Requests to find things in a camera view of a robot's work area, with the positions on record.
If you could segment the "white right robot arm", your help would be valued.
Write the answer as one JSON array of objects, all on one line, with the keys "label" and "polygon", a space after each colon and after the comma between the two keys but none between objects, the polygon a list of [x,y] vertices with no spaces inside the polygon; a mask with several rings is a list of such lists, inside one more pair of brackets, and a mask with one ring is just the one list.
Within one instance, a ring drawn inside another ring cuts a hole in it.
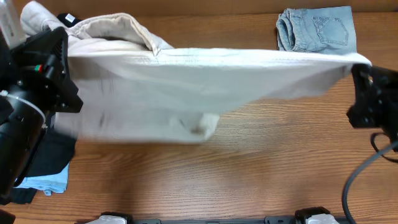
[{"label": "white right robot arm", "polygon": [[397,72],[381,67],[356,64],[351,73],[355,102],[347,112],[354,128],[380,128],[392,141],[397,140]]}]

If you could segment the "beige cotton shorts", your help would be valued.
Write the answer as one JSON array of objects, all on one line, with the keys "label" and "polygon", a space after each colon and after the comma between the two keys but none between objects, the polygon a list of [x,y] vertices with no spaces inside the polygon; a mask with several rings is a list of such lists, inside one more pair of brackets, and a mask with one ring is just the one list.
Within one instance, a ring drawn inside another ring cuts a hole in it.
[{"label": "beige cotton shorts", "polygon": [[322,55],[248,49],[176,49],[131,15],[85,19],[66,28],[79,113],[57,113],[61,133],[115,141],[203,142],[220,115],[260,98],[326,92],[357,53]]}]

